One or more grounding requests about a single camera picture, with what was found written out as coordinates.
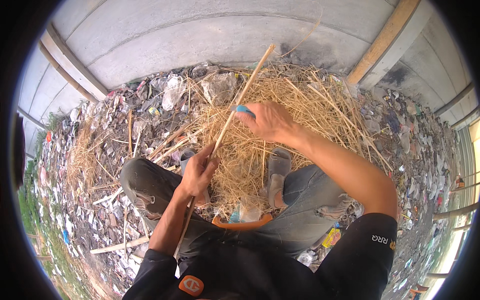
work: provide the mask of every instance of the black shirt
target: black shirt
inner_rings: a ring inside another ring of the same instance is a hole
[[[393,263],[396,227],[384,214],[360,217],[315,273],[279,252],[218,243],[177,279],[175,259],[149,249],[123,299],[380,299]]]

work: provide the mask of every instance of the hand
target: hand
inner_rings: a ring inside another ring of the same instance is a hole
[[[182,191],[185,196],[202,194],[212,180],[213,173],[220,164],[220,158],[212,159],[206,167],[204,165],[214,147],[215,143],[211,143],[188,160],[181,183],[177,187],[177,190]]]
[[[235,113],[235,117],[243,122],[255,134],[267,142],[287,144],[295,134],[294,122],[288,111],[275,102],[248,103],[245,105],[256,118],[244,112]]]

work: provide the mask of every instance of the hay pile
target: hay pile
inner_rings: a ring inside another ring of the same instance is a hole
[[[248,77],[245,75],[252,72],[247,69],[228,70],[245,79]],[[246,80],[237,87],[238,91],[245,84]],[[325,78],[314,67],[271,65],[260,71],[244,103],[280,103],[296,122],[372,161],[366,143],[374,148],[373,139],[368,136],[360,121],[359,110],[356,108],[358,104],[343,89],[337,77],[329,75]],[[202,102],[195,124],[197,128],[206,126],[203,134],[199,135],[200,145],[217,140],[229,114],[230,104],[212,106],[206,101]],[[239,120],[235,120],[227,130],[223,147],[217,153],[222,163],[212,179],[214,203],[207,204],[214,209],[206,210],[204,217],[211,218],[206,215],[220,214],[228,219],[238,207],[240,214],[253,207],[261,212],[270,211],[263,186],[267,182],[266,161],[274,147],[290,151],[292,171],[312,163],[298,151],[283,144],[266,143],[254,136]],[[387,163],[381,161],[381,156],[374,157],[380,159],[379,165]]]

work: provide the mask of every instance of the ripped jeans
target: ripped jeans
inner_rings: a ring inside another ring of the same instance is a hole
[[[165,211],[182,177],[157,164],[134,158],[127,161],[120,183],[130,201],[139,209],[151,230]],[[282,197],[288,205],[267,224],[253,230],[219,228],[193,213],[179,255],[195,257],[213,241],[264,250],[280,250],[296,256],[327,232],[349,205],[343,190],[316,165],[289,173]]]

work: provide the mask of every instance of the orange handle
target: orange handle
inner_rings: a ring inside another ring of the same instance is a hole
[[[231,229],[231,230],[251,230],[259,228],[262,225],[267,224],[273,219],[270,213],[265,214],[261,220],[255,222],[245,222],[245,223],[222,223],[219,216],[216,216],[212,220],[212,224],[217,225],[220,228]]]

